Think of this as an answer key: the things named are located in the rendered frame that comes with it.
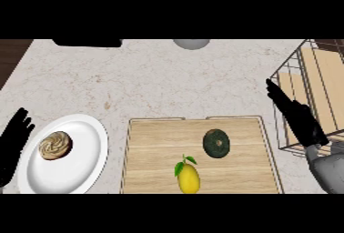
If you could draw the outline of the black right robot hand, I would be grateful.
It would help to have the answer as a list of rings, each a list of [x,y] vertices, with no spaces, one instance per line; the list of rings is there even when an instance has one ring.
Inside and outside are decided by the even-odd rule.
[[[285,117],[294,136],[304,147],[325,146],[329,143],[321,124],[312,115],[310,108],[297,100],[291,100],[279,86],[266,79],[267,96],[272,98],[276,108]]]

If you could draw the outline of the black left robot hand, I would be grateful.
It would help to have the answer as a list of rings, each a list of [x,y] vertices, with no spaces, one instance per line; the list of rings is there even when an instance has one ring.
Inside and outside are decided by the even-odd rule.
[[[36,128],[27,115],[28,111],[21,107],[0,135],[0,187],[5,187],[11,182],[22,149]]]

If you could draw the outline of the wooden tray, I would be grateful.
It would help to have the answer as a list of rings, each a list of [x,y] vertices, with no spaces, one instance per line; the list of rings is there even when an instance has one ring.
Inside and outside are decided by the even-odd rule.
[[[210,157],[202,149],[202,137],[213,129],[231,139],[223,158]],[[177,193],[174,166],[186,157],[194,157],[202,193],[284,192],[260,116],[130,120],[120,192]]]

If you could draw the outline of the yellow lemon with leaves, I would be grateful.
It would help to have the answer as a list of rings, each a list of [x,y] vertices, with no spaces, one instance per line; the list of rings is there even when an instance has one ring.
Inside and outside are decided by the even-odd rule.
[[[183,156],[183,160],[174,166],[174,176],[185,194],[195,194],[201,189],[201,177],[195,165],[195,158]]]

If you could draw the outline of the brown frosted cupcake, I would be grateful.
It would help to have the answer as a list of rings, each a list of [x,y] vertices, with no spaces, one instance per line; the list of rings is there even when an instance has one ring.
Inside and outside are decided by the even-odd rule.
[[[39,144],[39,153],[46,160],[62,158],[73,149],[73,139],[67,132],[52,132]]]

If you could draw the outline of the white oval plate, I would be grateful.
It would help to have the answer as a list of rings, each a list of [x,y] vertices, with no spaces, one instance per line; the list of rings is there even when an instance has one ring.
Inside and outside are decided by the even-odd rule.
[[[39,153],[40,142],[58,131],[71,138],[68,154],[47,160]],[[106,164],[108,133],[89,115],[74,114],[53,120],[27,144],[18,165],[18,187],[22,194],[83,194]]]

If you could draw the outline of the dark green round avocado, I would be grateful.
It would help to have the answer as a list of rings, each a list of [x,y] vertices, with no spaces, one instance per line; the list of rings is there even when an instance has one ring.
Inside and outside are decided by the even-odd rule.
[[[211,158],[223,158],[231,152],[231,139],[220,129],[211,129],[202,137],[202,149]]]

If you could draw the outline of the grey round object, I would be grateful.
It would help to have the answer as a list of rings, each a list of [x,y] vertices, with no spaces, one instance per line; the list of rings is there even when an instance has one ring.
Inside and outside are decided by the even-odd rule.
[[[208,43],[208,39],[174,39],[173,42],[186,50],[202,49]]]

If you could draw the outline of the black appliance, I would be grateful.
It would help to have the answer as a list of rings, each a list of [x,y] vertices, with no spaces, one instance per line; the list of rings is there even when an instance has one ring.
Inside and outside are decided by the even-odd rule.
[[[120,47],[123,45],[123,40],[121,39],[114,39],[111,41],[53,39],[53,42],[59,46]]]

